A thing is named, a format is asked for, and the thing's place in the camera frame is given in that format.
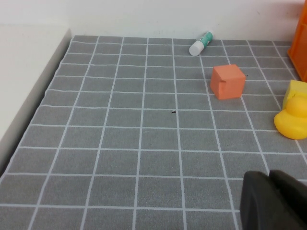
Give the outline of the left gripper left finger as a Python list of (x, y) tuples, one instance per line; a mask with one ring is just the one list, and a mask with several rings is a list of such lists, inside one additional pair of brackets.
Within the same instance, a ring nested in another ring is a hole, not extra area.
[(239, 210), (244, 230), (295, 229), (295, 218), (277, 187), (261, 172), (244, 174)]

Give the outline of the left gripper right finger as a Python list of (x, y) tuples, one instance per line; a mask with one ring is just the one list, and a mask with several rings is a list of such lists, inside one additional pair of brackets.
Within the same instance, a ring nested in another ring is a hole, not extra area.
[(271, 170), (269, 179), (283, 198), (290, 217), (306, 230), (307, 186), (281, 170)]

